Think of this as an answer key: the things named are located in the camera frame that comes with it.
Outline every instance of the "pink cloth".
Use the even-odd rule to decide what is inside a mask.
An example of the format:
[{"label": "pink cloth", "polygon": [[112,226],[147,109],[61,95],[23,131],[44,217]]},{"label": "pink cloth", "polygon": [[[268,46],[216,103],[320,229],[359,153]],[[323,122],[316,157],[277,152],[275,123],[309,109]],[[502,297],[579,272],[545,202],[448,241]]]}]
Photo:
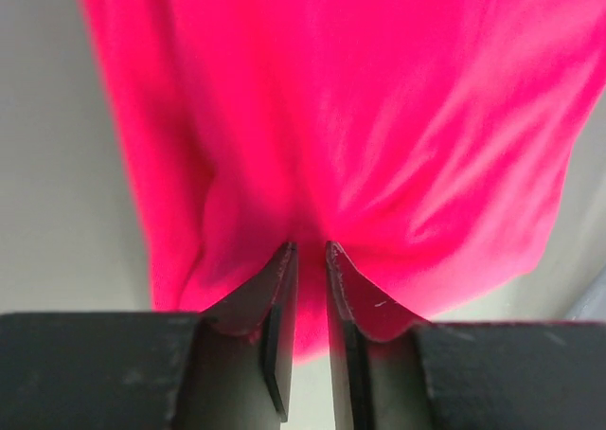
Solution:
[{"label": "pink cloth", "polygon": [[155,308],[296,241],[298,357],[326,240],[423,316],[535,267],[606,82],[606,0],[83,1]]}]

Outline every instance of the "red fabric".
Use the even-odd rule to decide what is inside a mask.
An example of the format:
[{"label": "red fabric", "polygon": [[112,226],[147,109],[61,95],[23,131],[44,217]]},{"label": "red fabric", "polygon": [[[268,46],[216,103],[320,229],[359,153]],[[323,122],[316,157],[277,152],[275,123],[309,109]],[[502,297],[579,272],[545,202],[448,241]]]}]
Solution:
[{"label": "red fabric", "polygon": [[606,0],[83,1],[155,307],[296,241],[299,357],[326,240],[424,316],[530,271],[606,81]]}]

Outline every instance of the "garment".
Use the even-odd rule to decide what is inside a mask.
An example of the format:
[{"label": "garment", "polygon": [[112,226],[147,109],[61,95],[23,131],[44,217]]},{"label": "garment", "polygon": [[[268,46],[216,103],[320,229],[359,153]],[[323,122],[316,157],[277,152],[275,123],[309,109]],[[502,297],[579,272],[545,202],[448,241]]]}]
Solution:
[{"label": "garment", "polygon": [[83,4],[155,308],[298,242],[299,358],[327,345],[327,240],[423,316],[530,271],[606,83],[606,0]]}]

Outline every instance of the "bright pink towel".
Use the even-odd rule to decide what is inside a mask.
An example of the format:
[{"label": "bright pink towel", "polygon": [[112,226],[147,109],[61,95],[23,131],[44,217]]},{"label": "bright pink towel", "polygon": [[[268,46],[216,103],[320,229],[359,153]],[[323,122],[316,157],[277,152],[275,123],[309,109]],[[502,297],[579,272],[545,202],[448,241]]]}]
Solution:
[{"label": "bright pink towel", "polygon": [[84,0],[159,310],[326,240],[429,316],[530,271],[606,81],[606,0]]}]

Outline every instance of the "black plastic part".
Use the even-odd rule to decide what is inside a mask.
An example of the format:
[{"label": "black plastic part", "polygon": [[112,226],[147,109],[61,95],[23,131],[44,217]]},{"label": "black plastic part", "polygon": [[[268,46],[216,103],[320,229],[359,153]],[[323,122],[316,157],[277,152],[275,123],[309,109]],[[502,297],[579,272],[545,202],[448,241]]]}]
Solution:
[{"label": "black plastic part", "polygon": [[202,314],[0,316],[0,429],[278,429],[295,300],[285,244]]},{"label": "black plastic part", "polygon": [[337,430],[606,429],[605,325],[429,324],[327,265]]}]

